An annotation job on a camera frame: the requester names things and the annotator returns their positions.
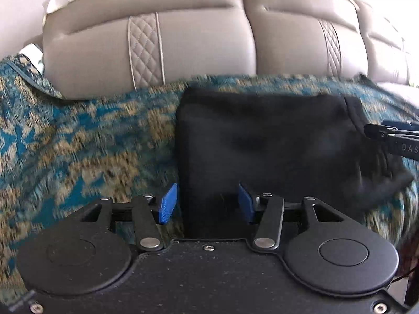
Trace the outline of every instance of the silver screw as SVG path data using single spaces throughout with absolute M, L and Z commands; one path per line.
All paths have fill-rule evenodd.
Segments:
M 155 237 L 146 237 L 140 241 L 140 245 L 144 248 L 157 248 L 160 245 L 160 240 Z
M 380 303 L 374 306 L 374 313 L 376 314 L 384 314 L 387 311 L 387 305 Z
M 255 246 L 259 248 L 272 248 L 275 245 L 275 241 L 268 237 L 259 237 L 253 241 Z
M 213 245 L 204 245 L 203 249 L 205 251 L 214 251 L 215 247 Z
M 42 314 L 43 313 L 43 307 L 40 304 L 34 303 L 32 304 L 29 309 L 33 314 Z

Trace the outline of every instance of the beige leather sofa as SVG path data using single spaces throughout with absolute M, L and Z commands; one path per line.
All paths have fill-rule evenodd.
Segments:
M 75 0 L 47 15 L 45 76 L 69 98 L 200 74 L 408 84 L 397 30 L 359 0 Z

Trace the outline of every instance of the quilted diamond stitching panel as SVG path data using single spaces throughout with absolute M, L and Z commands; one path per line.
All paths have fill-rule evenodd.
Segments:
M 327 48 L 327 61 L 329 73 L 333 76 L 340 76 L 342 69 L 342 58 L 339 46 L 338 36 L 332 23 L 325 20 L 319 20 L 323 29 Z
M 135 89 L 161 85 L 162 72 L 156 15 L 130 17 L 128 36 Z

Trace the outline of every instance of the black cloth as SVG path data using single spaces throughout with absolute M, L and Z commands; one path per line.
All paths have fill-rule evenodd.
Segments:
M 175 132 L 188 237 L 240 237 L 239 181 L 286 202 L 315 196 L 359 219 L 409 185 L 401 157 L 363 133 L 356 97 L 188 89 Z

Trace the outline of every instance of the patterned fabric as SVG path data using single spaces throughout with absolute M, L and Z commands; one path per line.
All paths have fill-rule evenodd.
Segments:
M 15 268 L 18 247 L 100 195 L 126 202 L 177 180 L 175 111 L 188 86 L 234 93 L 346 94 L 361 98 L 371 122 L 419 121 L 414 108 L 365 78 L 202 77 L 129 94 L 69 101 L 24 55 L 0 61 L 0 301 L 25 291 Z M 409 188 L 366 214 L 366 225 L 401 244 L 416 230 L 418 164 Z M 181 235 L 172 223 L 166 238 Z

